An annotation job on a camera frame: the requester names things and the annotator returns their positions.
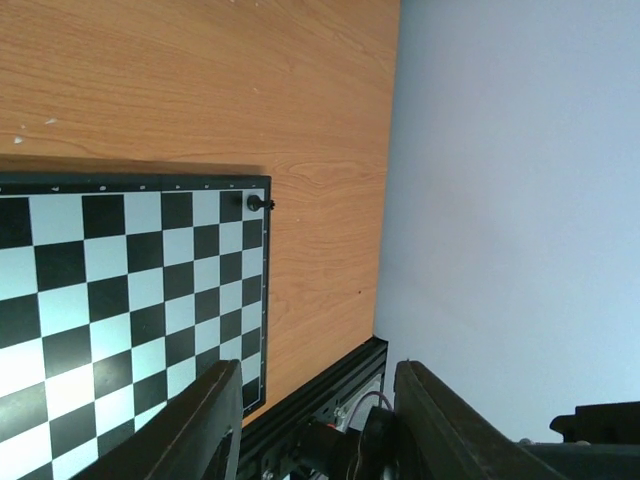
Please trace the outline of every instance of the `light blue wall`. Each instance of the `light blue wall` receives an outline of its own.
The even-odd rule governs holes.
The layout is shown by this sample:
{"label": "light blue wall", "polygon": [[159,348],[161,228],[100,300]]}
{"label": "light blue wall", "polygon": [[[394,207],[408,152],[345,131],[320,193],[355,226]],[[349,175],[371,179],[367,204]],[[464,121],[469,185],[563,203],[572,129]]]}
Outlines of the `light blue wall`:
{"label": "light blue wall", "polygon": [[639,1],[403,2],[376,333],[513,439],[640,400]]}

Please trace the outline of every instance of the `black pawn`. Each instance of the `black pawn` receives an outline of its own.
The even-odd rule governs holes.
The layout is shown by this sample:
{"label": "black pawn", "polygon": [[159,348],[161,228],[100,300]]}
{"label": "black pawn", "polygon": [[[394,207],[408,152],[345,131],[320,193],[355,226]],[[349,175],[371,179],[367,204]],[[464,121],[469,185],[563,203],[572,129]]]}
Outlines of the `black pawn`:
{"label": "black pawn", "polygon": [[249,198],[247,198],[247,208],[252,212],[257,212],[261,208],[273,210],[276,208],[276,202],[273,200],[262,200],[257,195],[249,195]]}

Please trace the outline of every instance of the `wood grain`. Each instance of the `wood grain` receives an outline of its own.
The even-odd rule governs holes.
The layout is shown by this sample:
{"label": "wood grain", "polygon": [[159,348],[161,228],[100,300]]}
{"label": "wood grain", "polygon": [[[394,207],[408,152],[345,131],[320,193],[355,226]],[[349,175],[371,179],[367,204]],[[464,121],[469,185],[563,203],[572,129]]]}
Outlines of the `wood grain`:
{"label": "wood grain", "polygon": [[398,0],[6,0],[0,168],[272,175],[270,406],[372,333],[398,16]]}

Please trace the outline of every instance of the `chessboard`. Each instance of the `chessboard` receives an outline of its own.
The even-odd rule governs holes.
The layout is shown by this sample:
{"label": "chessboard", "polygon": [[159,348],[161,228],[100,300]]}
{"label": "chessboard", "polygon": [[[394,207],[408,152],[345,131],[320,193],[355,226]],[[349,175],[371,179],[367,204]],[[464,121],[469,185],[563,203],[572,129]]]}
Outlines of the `chessboard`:
{"label": "chessboard", "polygon": [[0,174],[0,479],[66,480],[219,359],[265,403],[270,178]]}

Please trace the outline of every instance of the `wire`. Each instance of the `wire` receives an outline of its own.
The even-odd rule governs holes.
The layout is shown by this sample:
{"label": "wire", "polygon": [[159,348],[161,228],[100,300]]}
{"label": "wire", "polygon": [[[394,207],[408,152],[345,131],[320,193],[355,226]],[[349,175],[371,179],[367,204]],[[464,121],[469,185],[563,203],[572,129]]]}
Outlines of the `wire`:
{"label": "wire", "polygon": [[371,397],[378,397],[380,399],[380,403],[384,403],[385,407],[387,407],[387,410],[393,410],[393,408],[391,408],[391,402],[387,397],[385,397],[384,393],[378,392],[378,391],[365,393],[362,397],[360,397],[360,400],[358,400],[358,403],[356,403],[356,406],[353,409],[353,412],[351,412],[351,417],[349,417],[349,421],[347,422],[345,431],[347,431],[351,426],[351,424],[353,423],[353,419],[356,418],[356,414],[358,413],[358,410],[360,410],[360,408],[362,407],[362,404],[364,403],[364,401],[367,398],[371,398]]}

